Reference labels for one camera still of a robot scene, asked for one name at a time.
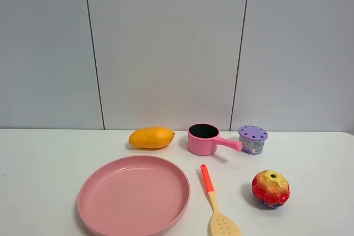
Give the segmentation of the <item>yellow toy mango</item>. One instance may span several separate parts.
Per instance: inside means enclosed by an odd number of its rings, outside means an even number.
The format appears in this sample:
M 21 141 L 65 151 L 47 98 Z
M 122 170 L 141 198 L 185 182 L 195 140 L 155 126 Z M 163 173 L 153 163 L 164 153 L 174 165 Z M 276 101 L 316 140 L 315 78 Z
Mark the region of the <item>yellow toy mango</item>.
M 175 133 L 166 127 L 147 127 L 138 129 L 128 139 L 132 147 L 138 149 L 161 149 L 168 146 Z

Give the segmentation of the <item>pink toy saucepan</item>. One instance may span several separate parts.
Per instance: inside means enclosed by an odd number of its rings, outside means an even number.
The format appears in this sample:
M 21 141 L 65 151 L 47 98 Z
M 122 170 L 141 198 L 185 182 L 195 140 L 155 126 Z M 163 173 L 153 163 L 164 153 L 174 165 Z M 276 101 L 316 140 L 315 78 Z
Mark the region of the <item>pink toy saucepan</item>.
M 188 128 L 188 150 L 198 156 L 213 155 L 218 145 L 241 151 L 240 141 L 220 137 L 220 131 L 213 125 L 199 123 Z

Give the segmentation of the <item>purple lidded small can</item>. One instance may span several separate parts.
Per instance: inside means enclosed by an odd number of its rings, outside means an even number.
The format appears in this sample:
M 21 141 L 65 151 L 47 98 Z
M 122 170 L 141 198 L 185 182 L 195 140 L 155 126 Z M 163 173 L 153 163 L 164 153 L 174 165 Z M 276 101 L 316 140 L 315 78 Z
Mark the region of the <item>purple lidded small can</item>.
M 245 125 L 239 128 L 239 141 L 242 143 L 242 152 L 249 155 L 258 155 L 263 152 L 268 132 L 255 125 Z

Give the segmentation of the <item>pink round plate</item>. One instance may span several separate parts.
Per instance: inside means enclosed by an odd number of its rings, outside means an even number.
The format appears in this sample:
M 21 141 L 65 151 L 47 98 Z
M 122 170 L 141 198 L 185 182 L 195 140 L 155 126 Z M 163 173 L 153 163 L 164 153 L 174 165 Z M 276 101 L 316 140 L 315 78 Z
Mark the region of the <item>pink round plate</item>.
M 85 181 L 77 211 L 94 235 L 164 235 L 185 213 L 190 194 L 177 165 L 156 156 L 128 156 Z

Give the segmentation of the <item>red yellow bumpy ball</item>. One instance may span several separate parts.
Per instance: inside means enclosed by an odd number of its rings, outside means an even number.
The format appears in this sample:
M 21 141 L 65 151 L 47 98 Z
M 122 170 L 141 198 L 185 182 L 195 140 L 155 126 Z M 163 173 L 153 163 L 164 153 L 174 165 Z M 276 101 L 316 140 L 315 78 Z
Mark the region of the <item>red yellow bumpy ball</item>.
M 263 170 L 253 178 L 252 192 L 256 200 L 265 207 L 276 209 L 289 199 L 290 186 L 280 173 Z

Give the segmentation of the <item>orange handled slotted spatula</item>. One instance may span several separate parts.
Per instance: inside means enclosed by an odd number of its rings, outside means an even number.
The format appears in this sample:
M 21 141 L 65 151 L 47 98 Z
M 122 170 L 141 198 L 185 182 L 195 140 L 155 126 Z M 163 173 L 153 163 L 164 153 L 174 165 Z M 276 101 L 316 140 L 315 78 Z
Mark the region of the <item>orange handled slotted spatula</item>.
M 202 164 L 200 166 L 201 173 L 204 179 L 204 183 L 206 186 L 207 196 L 211 203 L 212 208 L 212 216 L 210 218 L 210 232 L 212 236 L 220 235 L 220 236 L 241 236 L 242 232 L 238 225 L 235 224 L 230 218 L 224 215 L 219 208 L 217 203 L 217 197 L 212 185 L 212 181 L 207 169 L 207 166 Z

